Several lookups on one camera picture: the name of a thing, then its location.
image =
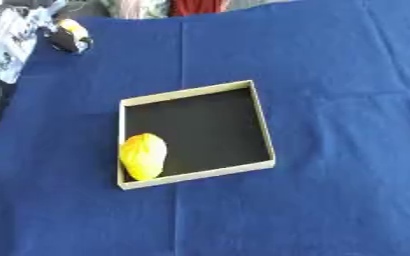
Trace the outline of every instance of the crumpled yellow ball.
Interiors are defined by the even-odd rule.
[[[168,149],[160,137],[144,133],[130,137],[120,147],[119,157],[136,180],[151,180],[163,171]]]

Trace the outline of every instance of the blue fabric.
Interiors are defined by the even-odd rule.
[[[82,22],[0,123],[0,256],[410,255],[410,1]],[[118,189],[120,99],[244,79],[274,169]]]

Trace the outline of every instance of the tray rim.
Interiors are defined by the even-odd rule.
[[[122,168],[119,157],[117,157],[117,161],[118,161],[117,162],[117,185],[123,190],[129,190],[129,189],[135,189],[135,188],[163,185],[163,184],[175,183],[175,182],[180,182],[180,181],[202,179],[202,178],[207,178],[207,177],[216,177],[216,176],[228,175],[232,173],[261,170],[261,169],[267,169],[267,168],[274,167],[276,163],[275,150],[272,145],[271,137],[270,137],[270,134],[267,128],[267,123],[264,118],[263,110],[262,110],[259,97],[258,97],[258,93],[256,91],[253,80],[244,80],[244,81],[216,84],[216,85],[203,86],[203,87],[197,87],[197,88],[191,88],[191,89],[152,94],[152,95],[147,95],[147,96],[132,97],[132,98],[121,100],[120,105],[119,105],[118,152],[119,152],[120,145],[122,145],[126,140],[125,138],[125,108],[126,107],[150,104],[150,103],[156,103],[156,102],[163,102],[163,101],[170,101],[170,100],[176,100],[176,99],[182,99],[182,98],[189,98],[189,97],[201,96],[201,95],[206,95],[206,94],[214,94],[214,93],[220,93],[220,92],[226,92],[226,91],[232,91],[232,90],[244,89],[244,88],[250,89],[250,94],[252,96],[257,118],[258,118],[261,132],[263,135],[264,144],[269,154],[269,160],[261,161],[261,162],[254,162],[254,163],[244,164],[244,165],[229,166],[229,167],[212,169],[212,170],[204,170],[201,172],[159,177],[159,178],[155,178],[153,180],[147,180],[147,181],[126,182],[124,178],[124,172],[126,170]]]

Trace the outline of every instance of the yellow object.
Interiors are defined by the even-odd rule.
[[[136,180],[156,178],[163,171],[168,149],[158,136],[144,133],[130,137],[120,147],[119,157]]]
[[[59,21],[59,26],[70,31],[76,40],[81,40],[82,38],[88,38],[88,31],[82,27],[77,21],[72,19],[64,19]]]

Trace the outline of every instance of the red object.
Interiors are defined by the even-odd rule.
[[[221,12],[222,0],[172,0],[170,16]]]

